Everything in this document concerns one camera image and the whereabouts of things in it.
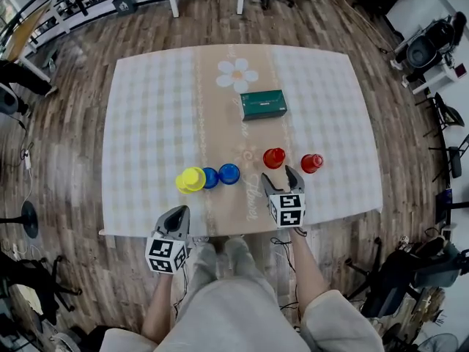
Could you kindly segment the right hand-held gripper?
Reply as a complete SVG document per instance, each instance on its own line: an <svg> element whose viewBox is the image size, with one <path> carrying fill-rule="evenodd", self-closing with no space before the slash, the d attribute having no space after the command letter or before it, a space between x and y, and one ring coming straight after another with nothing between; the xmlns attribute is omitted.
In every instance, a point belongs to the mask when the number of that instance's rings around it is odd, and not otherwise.
<svg viewBox="0 0 469 352"><path fill-rule="evenodd" d="M262 173L262 186L269 197L269 211L277 228L302 227L306 214L305 183L300 174L291 166L285 166L290 192L282 194L270 178Z"/></svg>

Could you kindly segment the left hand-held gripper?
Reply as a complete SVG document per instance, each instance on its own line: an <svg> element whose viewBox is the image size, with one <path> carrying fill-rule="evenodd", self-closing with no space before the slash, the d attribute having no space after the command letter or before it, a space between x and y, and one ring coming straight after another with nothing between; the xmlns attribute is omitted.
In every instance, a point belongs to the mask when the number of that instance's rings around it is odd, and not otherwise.
<svg viewBox="0 0 469 352"><path fill-rule="evenodd" d="M149 269L159 274L176 274L189 258L188 234L191 212L177 206L161 215L147 239L145 259Z"/></svg>

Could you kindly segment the red paper cup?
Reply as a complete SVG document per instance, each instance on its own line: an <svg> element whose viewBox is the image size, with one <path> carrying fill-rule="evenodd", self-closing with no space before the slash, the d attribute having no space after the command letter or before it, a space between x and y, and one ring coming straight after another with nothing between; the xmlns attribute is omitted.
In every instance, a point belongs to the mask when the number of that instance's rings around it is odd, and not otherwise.
<svg viewBox="0 0 469 352"><path fill-rule="evenodd" d="M268 169L278 169L285 160L286 154L280 147L271 148L264 152L263 162Z"/></svg>
<svg viewBox="0 0 469 352"><path fill-rule="evenodd" d="M323 157L319 154L306 154L301 158L301 169L308 174L315 173L322 167L324 163Z"/></svg>

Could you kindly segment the blue paper cup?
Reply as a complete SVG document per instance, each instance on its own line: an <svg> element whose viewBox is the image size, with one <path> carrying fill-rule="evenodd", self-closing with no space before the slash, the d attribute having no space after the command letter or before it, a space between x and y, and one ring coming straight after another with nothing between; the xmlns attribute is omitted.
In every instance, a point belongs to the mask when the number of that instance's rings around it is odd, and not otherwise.
<svg viewBox="0 0 469 352"><path fill-rule="evenodd" d="M240 179L240 170L235 164L227 163L218 170L219 180L225 185L234 185Z"/></svg>
<svg viewBox="0 0 469 352"><path fill-rule="evenodd" d="M202 169L205 175L205 189L212 189L218 185L219 176L218 172L212 167L205 167Z"/></svg>

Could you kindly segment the person's right forearm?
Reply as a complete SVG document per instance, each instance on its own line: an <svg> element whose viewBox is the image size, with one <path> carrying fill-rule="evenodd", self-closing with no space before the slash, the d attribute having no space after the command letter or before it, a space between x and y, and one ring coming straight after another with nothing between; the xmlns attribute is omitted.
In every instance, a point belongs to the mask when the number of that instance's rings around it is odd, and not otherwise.
<svg viewBox="0 0 469 352"><path fill-rule="evenodd" d="M293 229L289 230L294 256L296 282L298 286L298 306L300 314L318 296L328 291L328 285L307 244L306 237Z"/></svg>

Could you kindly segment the person's left forearm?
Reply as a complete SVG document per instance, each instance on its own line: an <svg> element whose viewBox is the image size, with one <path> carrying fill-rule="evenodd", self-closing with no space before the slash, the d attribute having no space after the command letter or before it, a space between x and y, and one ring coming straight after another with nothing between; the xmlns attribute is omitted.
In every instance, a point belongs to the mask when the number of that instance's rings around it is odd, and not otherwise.
<svg viewBox="0 0 469 352"><path fill-rule="evenodd" d="M141 335L160 344L171 329L171 285L173 276L161 274L141 327Z"/></svg>

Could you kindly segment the person's grey trousers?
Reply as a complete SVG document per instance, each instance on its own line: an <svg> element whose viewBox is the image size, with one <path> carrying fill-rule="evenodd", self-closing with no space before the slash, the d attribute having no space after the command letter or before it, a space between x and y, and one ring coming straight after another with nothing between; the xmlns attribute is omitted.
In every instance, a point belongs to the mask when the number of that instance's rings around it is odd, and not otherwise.
<svg viewBox="0 0 469 352"><path fill-rule="evenodd" d="M201 290L204 286L218 279L216 274L216 243L221 243L235 276L252 280L266 291L274 293L273 287L257 268L247 243L240 235L228 237L227 240L215 238L208 243L195 245L197 255L193 264L193 276L189 284L190 292Z"/></svg>

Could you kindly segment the green cardboard box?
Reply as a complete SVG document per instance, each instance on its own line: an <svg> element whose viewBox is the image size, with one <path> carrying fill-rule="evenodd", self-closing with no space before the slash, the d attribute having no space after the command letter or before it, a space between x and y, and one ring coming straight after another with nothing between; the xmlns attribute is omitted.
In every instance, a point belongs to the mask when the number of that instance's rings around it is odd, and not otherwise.
<svg viewBox="0 0 469 352"><path fill-rule="evenodd" d="M240 95L243 121L282 117L288 111L283 92L269 90Z"/></svg>

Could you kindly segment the checkered flower tablecloth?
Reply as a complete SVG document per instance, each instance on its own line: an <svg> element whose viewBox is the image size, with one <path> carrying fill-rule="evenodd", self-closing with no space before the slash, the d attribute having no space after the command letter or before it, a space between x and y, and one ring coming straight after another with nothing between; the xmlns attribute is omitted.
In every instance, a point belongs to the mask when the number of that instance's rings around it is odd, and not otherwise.
<svg viewBox="0 0 469 352"><path fill-rule="evenodd" d="M282 117L243 121L240 95L280 89ZM266 150L285 164L306 154L322 167L304 174L305 225L383 207L382 180L366 103L345 54L285 45L204 45L117 62L103 135L103 233L147 237L158 217L187 205L191 233L236 235L274 230L260 177ZM235 164L240 179L182 194L189 167Z"/></svg>

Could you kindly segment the person's beige shirt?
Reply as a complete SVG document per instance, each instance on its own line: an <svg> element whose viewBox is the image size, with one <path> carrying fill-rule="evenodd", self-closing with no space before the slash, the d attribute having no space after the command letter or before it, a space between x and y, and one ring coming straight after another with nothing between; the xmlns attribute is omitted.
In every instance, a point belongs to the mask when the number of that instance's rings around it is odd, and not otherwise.
<svg viewBox="0 0 469 352"><path fill-rule="evenodd" d="M162 342L109 329L100 352L384 352L384 348L371 323L337 290L314 299L296 331L260 284L223 279L195 294Z"/></svg>

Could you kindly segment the black round-base stand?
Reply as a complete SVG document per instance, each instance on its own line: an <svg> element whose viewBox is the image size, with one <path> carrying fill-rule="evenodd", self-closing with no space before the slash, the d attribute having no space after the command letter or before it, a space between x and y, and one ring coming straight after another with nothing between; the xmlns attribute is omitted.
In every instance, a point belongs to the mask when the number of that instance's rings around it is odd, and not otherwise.
<svg viewBox="0 0 469 352"><path fill-rule="evenodd" d="M32 239L39 233L37 213L33 204L26 200L21 207L21 215L15 218L0 218L0 224L21 224L25 233Z"/></svg>

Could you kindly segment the black folding chair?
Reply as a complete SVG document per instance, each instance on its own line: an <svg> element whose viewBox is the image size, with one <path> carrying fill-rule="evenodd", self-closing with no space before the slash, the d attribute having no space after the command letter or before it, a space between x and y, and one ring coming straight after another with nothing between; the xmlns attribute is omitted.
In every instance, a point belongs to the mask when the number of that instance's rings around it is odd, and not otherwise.
<svg viewBox="0 0 469 352"><path fill-rule="evenodd" d="M454 179L462 175L461 159L469 150L469 134L462 140L458 147L430 147L429 150L444 153L447 159L446 165L432 179L435 182L441 175L452 176Z"/></svg>
<svg viewBox="0 0 469 352"><path fill-rule="evenodd" d="M424 100L417 102L415 106L419 106L423 103L428 103L427 109L431 109L434 112L434 118L437 121L437 126L430 131L427 131L424 134L424 137L430 135L431 133L435 132L434 137L436 137L440 131L444 131L446 128L451 126L456 127L465 127L465 121L459 114L459 112L453 108L448 106L444 101L441 95L436 92L434 95L425 98Z"/></svg>

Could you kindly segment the small white desk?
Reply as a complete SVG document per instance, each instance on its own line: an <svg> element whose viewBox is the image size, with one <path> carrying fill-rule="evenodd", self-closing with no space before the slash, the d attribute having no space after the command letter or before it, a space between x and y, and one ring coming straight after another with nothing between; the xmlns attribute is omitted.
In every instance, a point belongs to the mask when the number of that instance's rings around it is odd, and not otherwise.
<svg viewBox="0 0 469 352"><path fill-rule="evenodd" d="M464 64L467 74L457 78L454 68L461 63ZM443 60L440 64L425 72L418 79L418 84L412 87L412 93L417 95L427 90L431 93L442 92L449 95L467 89L469 89L469 57L456 56L453 67L449 67Z"/></svg>

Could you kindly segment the black floor fan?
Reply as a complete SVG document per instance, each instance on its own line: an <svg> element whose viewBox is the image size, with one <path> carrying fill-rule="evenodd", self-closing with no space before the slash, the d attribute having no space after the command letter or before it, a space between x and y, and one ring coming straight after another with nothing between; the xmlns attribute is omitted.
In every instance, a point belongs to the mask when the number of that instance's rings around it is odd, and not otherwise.
<svg viewBox="0 0 469 352"><path fill-rule="evenodd" d="M382 336L384 345L391 345L389 352L457 352L458 339L453 334L438 334L417 345L399 337L401 323L395 323Z"/></svg>

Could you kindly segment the grey waste bin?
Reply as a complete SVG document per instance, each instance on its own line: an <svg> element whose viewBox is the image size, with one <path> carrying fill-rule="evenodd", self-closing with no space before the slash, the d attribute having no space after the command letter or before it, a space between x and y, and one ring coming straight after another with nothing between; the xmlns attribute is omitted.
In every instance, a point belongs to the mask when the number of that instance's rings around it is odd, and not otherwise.
<svg viewBox="0 0 469 352"><path fill-rule="evenodd" d="M113 0L118 15L133 14L137 10L136 0Z"/></svg>

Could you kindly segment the long wooden table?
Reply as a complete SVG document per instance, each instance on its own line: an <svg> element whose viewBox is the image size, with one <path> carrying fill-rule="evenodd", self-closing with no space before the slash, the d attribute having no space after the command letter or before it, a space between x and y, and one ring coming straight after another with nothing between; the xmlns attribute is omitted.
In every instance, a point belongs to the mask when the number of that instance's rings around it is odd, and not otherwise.
<svg viewBox="0 0 469 352"><path fill-rule="evenodd" d="M57 20L59 27L65 33L70 33L70 27L53 6L53 3L49 2L36 9L25 21L19 24L17 29L14 29L10 39L7 41L6 48L0 54L0 59L6 59L8 62L20 63L25 68L32 71L36 76L39 76L42 80L50 83L51 79L23 55L23 50L32 38L33 32L39 26L39 22L42 17L48 12L52 13L53 17Z"/></svg>

